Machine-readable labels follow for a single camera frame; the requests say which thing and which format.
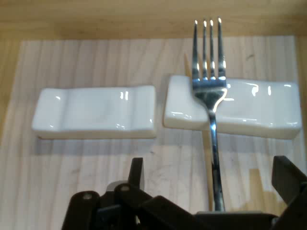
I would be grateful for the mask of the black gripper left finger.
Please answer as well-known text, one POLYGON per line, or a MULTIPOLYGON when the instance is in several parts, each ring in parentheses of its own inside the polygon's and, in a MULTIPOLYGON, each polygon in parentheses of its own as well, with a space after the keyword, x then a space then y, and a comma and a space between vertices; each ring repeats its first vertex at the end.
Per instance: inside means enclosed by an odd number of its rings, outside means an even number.
POLYGON ((103 195, 95 191, 74 194, 63 230, 195 230, 197 219, 162 196, 141 189, 143 159, 131 162, 127 181, 103 195))

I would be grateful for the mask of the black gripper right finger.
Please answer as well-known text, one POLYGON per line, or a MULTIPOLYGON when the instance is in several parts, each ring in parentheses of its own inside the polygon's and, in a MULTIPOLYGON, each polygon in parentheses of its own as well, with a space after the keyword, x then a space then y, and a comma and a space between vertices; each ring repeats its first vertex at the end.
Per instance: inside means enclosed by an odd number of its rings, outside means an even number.
POLYGON ((287 204, 272 229, 305 230, 307 228, 307 176, 286 156, 274 156, 272 185, 287 204))

